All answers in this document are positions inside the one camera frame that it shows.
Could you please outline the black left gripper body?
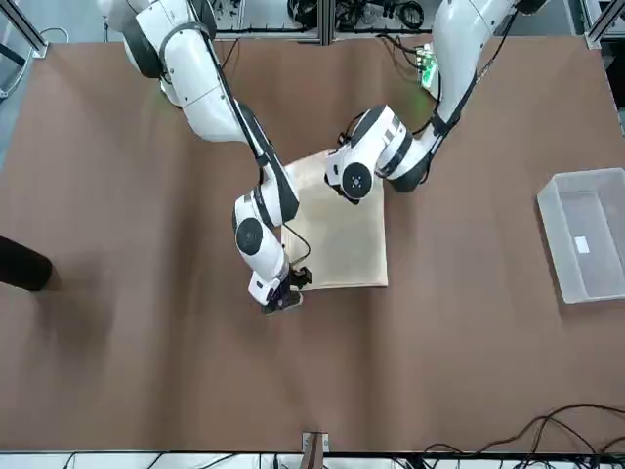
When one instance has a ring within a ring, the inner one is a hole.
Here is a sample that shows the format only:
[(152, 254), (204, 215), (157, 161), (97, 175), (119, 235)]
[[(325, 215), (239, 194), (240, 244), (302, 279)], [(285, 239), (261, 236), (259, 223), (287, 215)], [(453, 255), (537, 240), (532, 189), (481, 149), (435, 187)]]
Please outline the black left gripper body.
[(355, 186), (353, 184), (347, 184), (345, 187), (341, 184), (331, 184), (327, 175), (324, 176), (324, 183), (337, 195), (353, 205), (359, 205), (360, 201), (363, 199), (361, 186), (359, 184)]

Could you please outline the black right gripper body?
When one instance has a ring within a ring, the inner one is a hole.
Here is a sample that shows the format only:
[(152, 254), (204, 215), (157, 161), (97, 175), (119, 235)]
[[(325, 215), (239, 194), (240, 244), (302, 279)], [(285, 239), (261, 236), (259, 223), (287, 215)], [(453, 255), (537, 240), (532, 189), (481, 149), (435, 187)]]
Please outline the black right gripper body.
[(290, 288), (276, 290), (270, 295), (268, 303), (262, 307), (264, 314), (273, 314), (302, 304), (303, 295), (299, 290)]

